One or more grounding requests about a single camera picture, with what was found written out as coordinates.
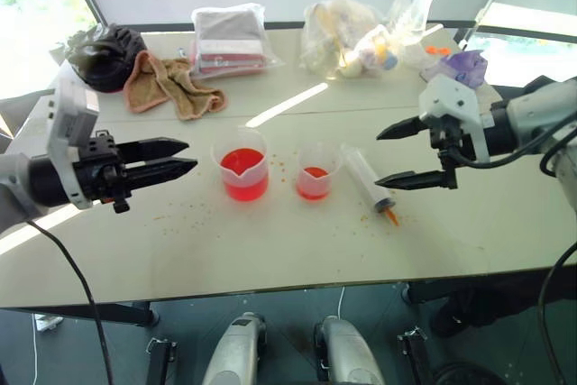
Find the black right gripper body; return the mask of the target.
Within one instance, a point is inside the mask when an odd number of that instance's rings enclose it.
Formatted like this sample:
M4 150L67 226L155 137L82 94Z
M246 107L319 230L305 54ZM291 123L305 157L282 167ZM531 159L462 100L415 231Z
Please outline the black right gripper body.
M457 188L456 170L463 165L453 158L456 153L467 160L476 160L472 138L465 133L461 123L450 115L441 118L427 118L425 124L429 128L431 147L437 150L437 157L441 162L441 170L432 171L428 177L428 186L440 188Z

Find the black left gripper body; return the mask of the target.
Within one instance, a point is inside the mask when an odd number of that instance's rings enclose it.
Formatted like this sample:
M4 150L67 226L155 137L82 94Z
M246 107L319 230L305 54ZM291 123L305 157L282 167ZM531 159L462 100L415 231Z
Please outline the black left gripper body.
M112 204L121 214L130 210L127 198L132 195L127 172L114 137L107 130L96 131L87 144L78 147L78 161L73 164L82 193L92 204Z

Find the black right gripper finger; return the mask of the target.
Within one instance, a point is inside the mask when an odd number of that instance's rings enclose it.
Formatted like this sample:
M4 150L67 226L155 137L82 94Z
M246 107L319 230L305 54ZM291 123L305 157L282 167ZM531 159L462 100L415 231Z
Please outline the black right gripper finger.
M446 188L446 173L440 170L416 173L405 171L376 180L375 185L389 189L416 190L424 188Z
M427 129L428 126L418 116L414 116L386 127L377 135L376 140L398 140Z

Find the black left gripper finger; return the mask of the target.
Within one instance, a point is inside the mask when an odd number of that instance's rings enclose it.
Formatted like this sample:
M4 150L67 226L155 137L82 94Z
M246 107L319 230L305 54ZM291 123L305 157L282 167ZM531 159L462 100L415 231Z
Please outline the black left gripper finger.
M197 160L174 157L148 161L126 170L125 186L133 191L172 181L189 173L196 165Z
M116 144L118 153L125 164L149 162L172 157L188 147L189 145L186 142L167 137Z

